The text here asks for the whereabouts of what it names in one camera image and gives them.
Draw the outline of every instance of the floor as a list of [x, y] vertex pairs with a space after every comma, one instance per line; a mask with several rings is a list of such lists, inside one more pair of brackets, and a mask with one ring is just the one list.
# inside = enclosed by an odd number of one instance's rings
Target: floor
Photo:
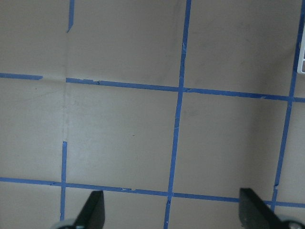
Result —
[[92, 190], [105, 229], [238, 229], [240, 187], [305, 222], [304, 12], [0, 1], [0, 229], [76, 218]]

